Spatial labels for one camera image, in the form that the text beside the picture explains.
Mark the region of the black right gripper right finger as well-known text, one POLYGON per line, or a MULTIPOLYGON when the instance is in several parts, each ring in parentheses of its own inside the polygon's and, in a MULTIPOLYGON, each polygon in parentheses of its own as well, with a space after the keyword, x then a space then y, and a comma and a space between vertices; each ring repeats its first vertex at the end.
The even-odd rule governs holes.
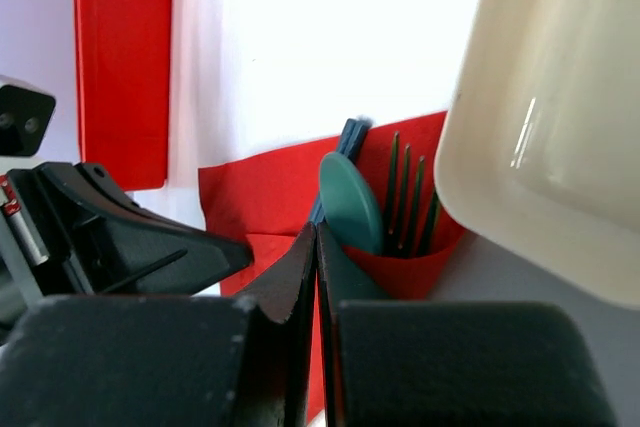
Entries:
POLYGON ((394 300, 317 229, 331 426, 613 426, 583 336, 535 302, 394 300))

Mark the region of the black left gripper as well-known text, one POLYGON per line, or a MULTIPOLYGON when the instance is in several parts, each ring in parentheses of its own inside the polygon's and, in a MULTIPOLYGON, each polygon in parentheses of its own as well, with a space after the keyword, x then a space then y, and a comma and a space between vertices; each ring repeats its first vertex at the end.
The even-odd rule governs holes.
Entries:
POLYGON ((247 267, 246 244, 135 204, 96 164, 72 167, 72 202, 41 163, 1 163, 1 340, 49 295, 194 294, 247 267))

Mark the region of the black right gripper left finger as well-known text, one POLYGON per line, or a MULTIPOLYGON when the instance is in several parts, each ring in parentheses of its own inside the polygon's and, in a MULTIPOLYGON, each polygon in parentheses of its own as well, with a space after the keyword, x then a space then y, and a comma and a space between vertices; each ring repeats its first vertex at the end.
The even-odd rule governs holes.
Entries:
POLYGON ((1 356, 5 426, 302 426, 317 231, 237 294, 52 296, 1 356))

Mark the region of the iridescent rainbow fork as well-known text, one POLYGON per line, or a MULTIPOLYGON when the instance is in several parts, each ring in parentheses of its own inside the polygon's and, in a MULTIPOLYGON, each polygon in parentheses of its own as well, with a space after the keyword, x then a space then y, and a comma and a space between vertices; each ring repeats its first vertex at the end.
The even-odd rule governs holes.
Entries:
POLYGON ((400 151, 400 132, 395 131, 390 147, 383 254, 403 259, 422 257, 434 250, 440 199, 435 185, 425 190, 426 157, 418 158, 414 177, 410 179, 411 145, 406 143, 400 151))

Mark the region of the teal spoon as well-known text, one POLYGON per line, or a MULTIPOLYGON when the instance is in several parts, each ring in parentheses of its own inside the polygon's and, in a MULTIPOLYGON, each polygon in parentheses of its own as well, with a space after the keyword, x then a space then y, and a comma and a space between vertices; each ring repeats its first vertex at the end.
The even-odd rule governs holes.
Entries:
POLYGON ((319 167, 319 194, 325 220, 336 240, 370 254, 383 250, 383 222, 369 184, 345 155, 326 154, 319 167))

